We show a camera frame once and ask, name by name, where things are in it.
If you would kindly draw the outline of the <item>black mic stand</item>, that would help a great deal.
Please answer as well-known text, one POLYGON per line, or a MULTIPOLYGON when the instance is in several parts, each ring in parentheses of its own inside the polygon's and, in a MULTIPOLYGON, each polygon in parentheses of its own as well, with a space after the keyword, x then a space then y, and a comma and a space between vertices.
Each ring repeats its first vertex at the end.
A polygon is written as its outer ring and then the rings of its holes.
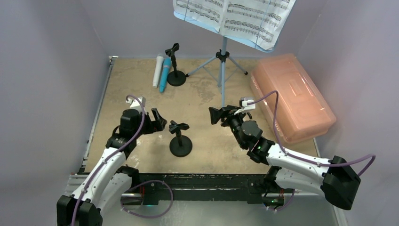
POLYGON ((176 123, 170 121, 169 132, 175 134, 169 143, 171 153, 176 157, 185 157, 192 151, 192 141, 189 137, 182 135, 182 130, 188 130, 190 126, 186 123, 176 123))
POLYGON ((183 85, 186 82, 186 74, 177 69, 177 62, 175 53, 179 50, 179 43, 175 43, 172 48, 166 49, 165 53, 170 57, 173 71, 168 74, 167 82, 174 87, 183 85))

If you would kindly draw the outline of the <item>blue toy microphone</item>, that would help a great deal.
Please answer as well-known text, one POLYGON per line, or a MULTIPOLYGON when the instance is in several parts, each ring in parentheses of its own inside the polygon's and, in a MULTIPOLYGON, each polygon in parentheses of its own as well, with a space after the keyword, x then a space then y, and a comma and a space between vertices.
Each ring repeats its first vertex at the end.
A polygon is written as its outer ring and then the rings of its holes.
POLYGON ((168 74, 169 74, 171 65, 172 65, 171 58, 169 58, 169 57, 165 58, 165 60, 163 62, 161 76, 160 76, 160 83, 159 83, 159 92, 160 93, 163 93, 165 90, 166 82, 167 82, 167 78, 168 78, 168 74))

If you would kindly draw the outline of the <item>white toy microphone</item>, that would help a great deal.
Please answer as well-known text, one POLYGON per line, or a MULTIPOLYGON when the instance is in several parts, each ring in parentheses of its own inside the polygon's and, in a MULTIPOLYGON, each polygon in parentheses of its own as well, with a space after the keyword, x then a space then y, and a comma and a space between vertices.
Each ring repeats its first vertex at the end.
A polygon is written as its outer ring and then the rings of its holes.
POLYGON ((164 62, 164 57, 163 55, 157 55, 156 57, 156 65, 155 65, 155 70, 154 70, 154 75, 153 75, 153 80, 152 80, 152 87, 157 88, 158 83, 160 80, 160 74, 161 74, 161 69, 163 67, 163 62, 164 62))

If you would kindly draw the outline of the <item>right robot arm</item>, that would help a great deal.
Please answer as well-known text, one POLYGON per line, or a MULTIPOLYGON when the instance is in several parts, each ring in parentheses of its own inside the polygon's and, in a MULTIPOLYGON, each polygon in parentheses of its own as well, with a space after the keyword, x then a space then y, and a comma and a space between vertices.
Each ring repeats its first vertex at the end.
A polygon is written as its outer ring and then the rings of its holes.
POLYGON ((240 107, 227 105, 208 110, 212 125, 220 123, 230 128, 251 160, 270 167, 264 179, 267 190, 305 190, 325 197, 338 208, 352 209, 361 179, 344 158, 318 158, 280 147, 262 136, 256 121, 245 121, 240 107))

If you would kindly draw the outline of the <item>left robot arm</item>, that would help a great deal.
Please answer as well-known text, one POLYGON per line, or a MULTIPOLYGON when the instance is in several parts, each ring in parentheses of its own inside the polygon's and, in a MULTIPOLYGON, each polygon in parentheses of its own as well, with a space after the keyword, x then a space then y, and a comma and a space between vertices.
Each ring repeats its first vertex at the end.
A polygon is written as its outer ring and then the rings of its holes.
POLYGON ((140 108, 123 111, 96 166, 71 195, 62 195, 57 201, 58 226, 100 226, 125 191, 133 193, 140 188, 139 171, 124 163, 141 135, 164 130, 167 120, 156 108, 151 111, 154 120, 140 108))

